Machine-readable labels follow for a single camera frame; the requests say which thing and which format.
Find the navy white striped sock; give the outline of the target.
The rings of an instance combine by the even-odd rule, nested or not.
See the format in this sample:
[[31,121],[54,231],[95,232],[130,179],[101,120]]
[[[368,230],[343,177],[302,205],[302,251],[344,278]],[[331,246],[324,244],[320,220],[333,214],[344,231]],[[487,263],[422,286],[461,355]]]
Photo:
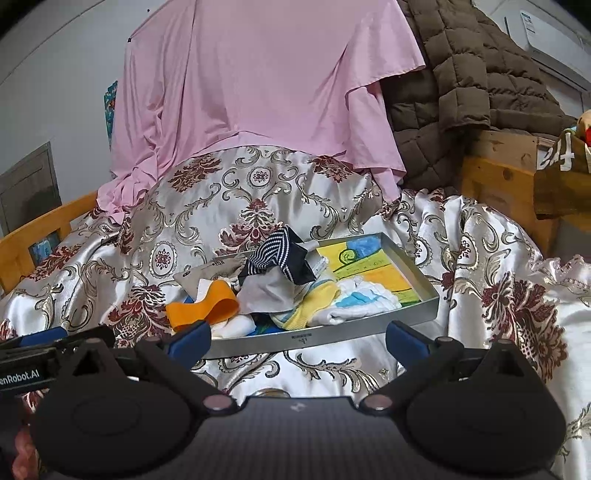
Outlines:
[[245,278],[264,274],[273,267],[294,285],[304,285],[315,281],[317,276],[312,272],[307,261],[308,250],[304,242],[294,233],[290,226],[284,225],[273,231],[246,260],[242,271],[238,274],[239,285]]

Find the orange cloth strip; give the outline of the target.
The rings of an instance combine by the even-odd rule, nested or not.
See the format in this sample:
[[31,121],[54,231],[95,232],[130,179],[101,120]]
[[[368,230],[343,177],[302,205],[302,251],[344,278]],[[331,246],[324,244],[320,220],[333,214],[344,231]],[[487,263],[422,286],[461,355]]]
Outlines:
[[175,332],[198,321],[209,325],[221,323],[231,319],[238,311],[235,292],[223,280],[199,281],[195,302],[172,302],[165,307],[166,316]]

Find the white blue fluffy cloth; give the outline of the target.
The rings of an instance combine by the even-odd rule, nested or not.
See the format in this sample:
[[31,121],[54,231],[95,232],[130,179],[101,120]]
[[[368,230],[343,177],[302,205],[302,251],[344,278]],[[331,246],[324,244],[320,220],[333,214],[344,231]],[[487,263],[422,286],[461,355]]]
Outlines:
[[399,297],[380,283],[353,277],[337,282],[339,294],[329,307],[312,315],[308,327],[335,326],[351,320],[391,313],[403,307]]

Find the silver tray with painted bottom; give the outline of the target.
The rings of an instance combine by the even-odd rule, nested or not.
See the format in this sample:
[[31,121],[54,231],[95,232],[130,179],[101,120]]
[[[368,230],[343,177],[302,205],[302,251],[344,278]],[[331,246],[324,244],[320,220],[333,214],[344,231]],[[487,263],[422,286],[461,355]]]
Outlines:
[[418,295],[417,303],[401,307],[392,313],[353,319],[337,326],[318,326],[237,339],[214,340],[200,357],[211,360],[296,350],[383,334],[394,320],[411,327],[435,320],[440,303],[440,295],[436,289],[415,265],[414,260],[388,234],[377,232],[375,236],[381,240],[382,248],[391,263]]

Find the grey cloth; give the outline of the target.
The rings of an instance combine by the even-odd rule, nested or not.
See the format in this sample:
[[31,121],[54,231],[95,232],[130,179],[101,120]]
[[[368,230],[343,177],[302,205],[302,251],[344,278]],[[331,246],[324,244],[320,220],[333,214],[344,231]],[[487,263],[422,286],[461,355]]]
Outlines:
[[263,274],[249,275],[236,295],[242,315],[274,314],[289,311],[296,304],[297,285],[287,279],[279,267]]

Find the yellow striped towel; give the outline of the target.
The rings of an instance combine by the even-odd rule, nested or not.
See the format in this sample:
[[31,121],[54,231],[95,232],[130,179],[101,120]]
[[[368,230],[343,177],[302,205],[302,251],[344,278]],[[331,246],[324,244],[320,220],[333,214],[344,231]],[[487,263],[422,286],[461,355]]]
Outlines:
[[270,319],[277,328],[283,330],[300,330],[308,326],[315,313],[331,306],[332,301],[339,297],[341,289],[335,281],[320,280],[311,284],[301,302],[287,312],[270,314]]

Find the floral satin sofa cover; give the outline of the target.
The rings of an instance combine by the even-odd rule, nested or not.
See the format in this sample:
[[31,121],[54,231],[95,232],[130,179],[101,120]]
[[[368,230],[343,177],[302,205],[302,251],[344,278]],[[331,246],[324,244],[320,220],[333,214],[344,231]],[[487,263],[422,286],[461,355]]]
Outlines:
[[176,276],[252,250],[280,227],[304,240],[382,232],[440,295],[427,335],[469,347],[513,341],[560,405],[553,469],[590,475],[590,266],[545,259],[514,221],[440,190],[386,204],[368,174],[280,147],[194,156],[169,170],[120,224],[89,213],[1,303],[1,336],[109,326],[121,347],[172,333]]

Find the olive printed bag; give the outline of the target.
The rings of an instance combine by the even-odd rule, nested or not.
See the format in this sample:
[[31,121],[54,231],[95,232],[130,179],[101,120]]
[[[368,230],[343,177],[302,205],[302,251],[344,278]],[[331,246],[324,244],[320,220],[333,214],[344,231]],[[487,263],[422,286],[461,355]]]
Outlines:
[[590,111],[562,131],[538,161],[533,206],[538,219],[590,213]]

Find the pink draped cloth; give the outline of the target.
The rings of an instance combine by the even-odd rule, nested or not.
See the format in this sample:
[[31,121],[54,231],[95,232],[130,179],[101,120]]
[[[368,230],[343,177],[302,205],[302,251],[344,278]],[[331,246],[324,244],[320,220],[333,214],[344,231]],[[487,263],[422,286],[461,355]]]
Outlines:
[[127,41],[98,205],[121,221],[173,166],[256,145],[338,158],[396,200],[380,83],[424,65],[395,1],[166,2]]

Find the brown quilted jacket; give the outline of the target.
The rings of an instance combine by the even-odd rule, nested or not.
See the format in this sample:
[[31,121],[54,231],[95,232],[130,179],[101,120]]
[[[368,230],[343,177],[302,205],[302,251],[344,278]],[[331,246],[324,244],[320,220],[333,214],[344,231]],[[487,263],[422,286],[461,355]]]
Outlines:
[[476,130],[557,136],[574,124],[532,58],[471,2],[399,5],[426,63],[381,82],[406,167],[402,187],[454,186]]

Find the white air conditioner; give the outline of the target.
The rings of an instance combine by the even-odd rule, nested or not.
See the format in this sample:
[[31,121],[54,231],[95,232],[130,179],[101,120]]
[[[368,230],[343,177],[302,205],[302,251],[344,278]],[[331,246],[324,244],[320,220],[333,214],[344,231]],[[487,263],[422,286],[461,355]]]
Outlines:
[[590,92],[590,32],[554,1],[476,1],[547,74]]

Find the beige drawstring pouch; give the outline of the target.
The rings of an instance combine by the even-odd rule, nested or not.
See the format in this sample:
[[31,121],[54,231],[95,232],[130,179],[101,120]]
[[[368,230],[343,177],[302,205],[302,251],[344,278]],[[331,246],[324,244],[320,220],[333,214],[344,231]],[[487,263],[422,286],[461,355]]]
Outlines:
[[231,287],[238,283],[238,274],[245,267],[245,255],[228,258],[216,258],[206,264],[192,267],[186,271],[176,273],[173,279],[193,299],[197,299],[200,280],[228,280]]

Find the grey wall panel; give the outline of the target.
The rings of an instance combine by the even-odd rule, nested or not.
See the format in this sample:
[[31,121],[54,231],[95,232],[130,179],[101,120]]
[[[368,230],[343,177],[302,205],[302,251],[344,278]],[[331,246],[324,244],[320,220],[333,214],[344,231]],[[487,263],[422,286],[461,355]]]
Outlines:
[[62,205],[49,142],[1,174],[1,232],[7,235]]

